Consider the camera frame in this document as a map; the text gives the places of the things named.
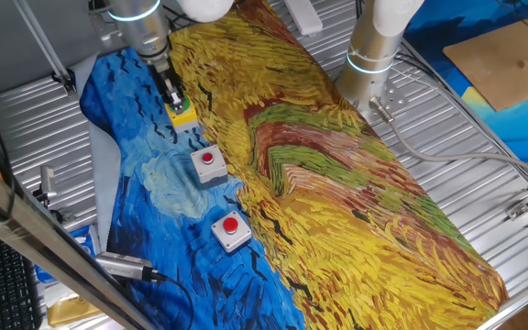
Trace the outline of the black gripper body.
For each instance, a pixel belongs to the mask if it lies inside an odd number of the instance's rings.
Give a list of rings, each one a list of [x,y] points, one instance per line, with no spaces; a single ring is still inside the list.
[[[178,91],[178,74],[169,57],[162,57],[150,63],[152,78],[161,94],[172,94]]]

